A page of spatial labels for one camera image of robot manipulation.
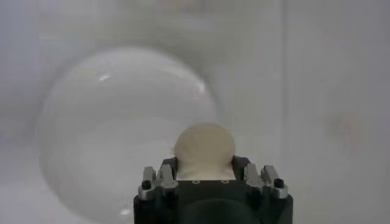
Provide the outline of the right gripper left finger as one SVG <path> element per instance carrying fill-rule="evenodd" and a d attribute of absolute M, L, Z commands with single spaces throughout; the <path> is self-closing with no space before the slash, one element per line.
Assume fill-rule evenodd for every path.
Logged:
<path fill-rule="evenodd" d="M 138 187 L 140 200 L 154 200 L 157 197 L 166 197 L 167 194 L 176 194 L 179 182 L 177 176 L 177 158 L 164 159 L 159 170 L 147 166 L 143 170 L 143 180 Z"/>

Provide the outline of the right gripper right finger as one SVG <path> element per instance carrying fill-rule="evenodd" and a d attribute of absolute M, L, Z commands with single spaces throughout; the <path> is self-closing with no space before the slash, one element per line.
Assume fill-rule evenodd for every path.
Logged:
<path fill-rule="evenodd" d="M 248 158 L 234 156 L 232 168 L 236 180 L 242 180 L 250 192 L 268 195 L 274 199 L 288 198 L 288 186 L 274 166 L 264 165 L 260 170 Z"/>

